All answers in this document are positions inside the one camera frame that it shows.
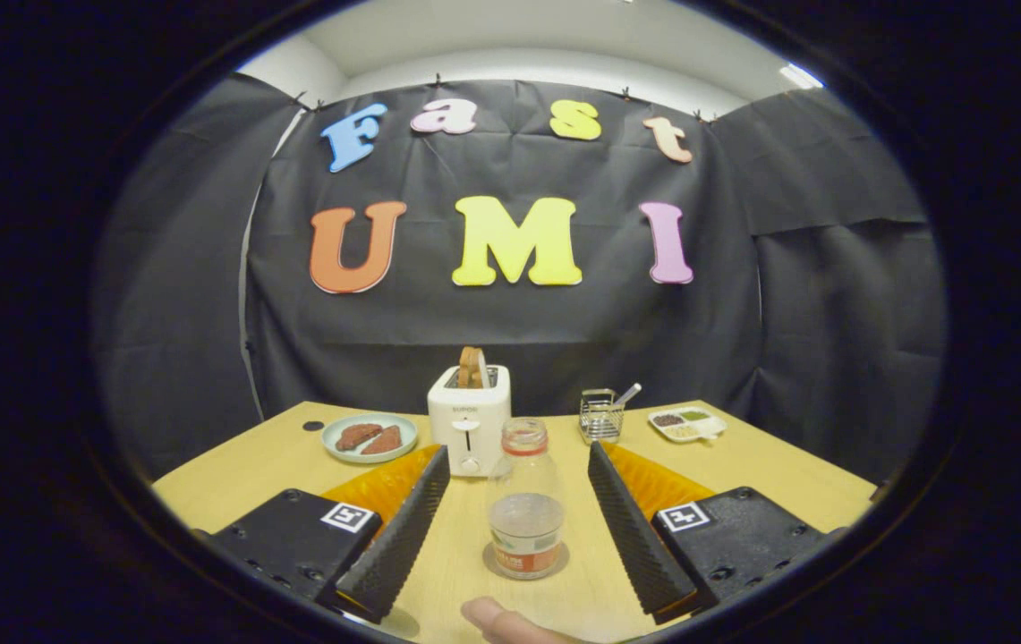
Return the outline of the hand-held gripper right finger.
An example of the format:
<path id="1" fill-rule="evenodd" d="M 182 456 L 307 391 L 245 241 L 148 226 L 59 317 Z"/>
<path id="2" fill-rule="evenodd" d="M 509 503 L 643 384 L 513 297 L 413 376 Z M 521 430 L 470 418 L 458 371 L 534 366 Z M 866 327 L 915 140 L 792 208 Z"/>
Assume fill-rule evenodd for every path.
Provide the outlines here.
<path id="1" fill-rule="evenodd" d="M 630 586 L 657 624 L 747 594 L 834 537 L 752 487 L 713 493 L 621 445 L 592 444 L 587 474 Z"/>

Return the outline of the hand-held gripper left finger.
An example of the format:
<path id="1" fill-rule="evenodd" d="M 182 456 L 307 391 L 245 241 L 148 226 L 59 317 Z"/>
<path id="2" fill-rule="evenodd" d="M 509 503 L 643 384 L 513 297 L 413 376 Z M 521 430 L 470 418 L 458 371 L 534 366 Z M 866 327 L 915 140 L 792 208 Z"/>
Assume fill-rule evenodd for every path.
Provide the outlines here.
<path id="1" fill-rule="evenodd" d="M 307 603 L 380 623 L 449 482 L 448 449 L 429 445 L 320 495 L 282 490 L 223 529 L 198 530 L 198 539 Z"/>

